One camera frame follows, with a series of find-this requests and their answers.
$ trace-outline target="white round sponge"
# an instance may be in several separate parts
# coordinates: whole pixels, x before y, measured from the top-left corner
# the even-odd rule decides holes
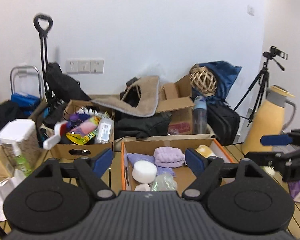
[[[137,161],[134,164],[132,177],[140,183],[151,183],[157,174],[157,167],[147,161]]]

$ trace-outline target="yellow thermos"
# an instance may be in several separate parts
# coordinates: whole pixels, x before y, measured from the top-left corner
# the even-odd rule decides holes
[[[286,129],[292,122],[296,113],[296,105],[287,100],[287,96],[294,97],[289,92],[279,86],[271,86],[268,90],[266,100],[259,108],[256,117],[253,119],[252,127],[247,135],[246,140],[242,144],[243,154],[249,151],[271,151],[272,146],[263,146],[260,139],[264,135],[280,134],[281,130]],[[284,104],[293,106],[293,113],[290,120],[284,122]]]

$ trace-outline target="purple fabric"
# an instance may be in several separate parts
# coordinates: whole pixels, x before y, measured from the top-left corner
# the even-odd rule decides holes
[[[294,199],[300,193],[300,180],[288,182],[291,197]]]
[[[134,167],[134,164],[137,161],[148,161],[148,162],[151,162],[154,165],[156,165],[154,163],[154,157],[153,156],[149,156],[149,155],[145,155],[145,154],[139,154],[139,153],[127,153],[127,157],[129,159],[129,161],[131,162],[132,167]],[[157,166],[157,176],[162,174],[162,173],[165,173],[165,172],[170,173],[173,177],[176,176],[176,174],[173,172],[172,168],[163,168],[163,167]]]
[[[178,168],[185,164],[185,155],[178,148],[159,147],[154,150],[154,163],[159,167]]]

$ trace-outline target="blue gripper pad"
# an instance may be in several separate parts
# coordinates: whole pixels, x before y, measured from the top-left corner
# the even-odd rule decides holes
[[[192,148],[186,149],[186,164],[196,177],[203,173],[208,160]]]
[[[284,146],[292,143],[292,138],[288,134],[264,135],[260,139],[263,146]]]
[[[95,158],[97,159],[92,170],[98,178],[101,178],[112,163],[113,151],[110,148],[107,148]]]

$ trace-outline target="box handle hole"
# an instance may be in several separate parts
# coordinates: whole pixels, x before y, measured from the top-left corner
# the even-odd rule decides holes
[[[127,181],[128,186],[129,186],[128,168],[127,168],[127,165],[126,165],[126,181]]]
[[[71,155],[80,155],[80,156],[88,156],[91,154],[89,150],[70,150],[69,153]]]

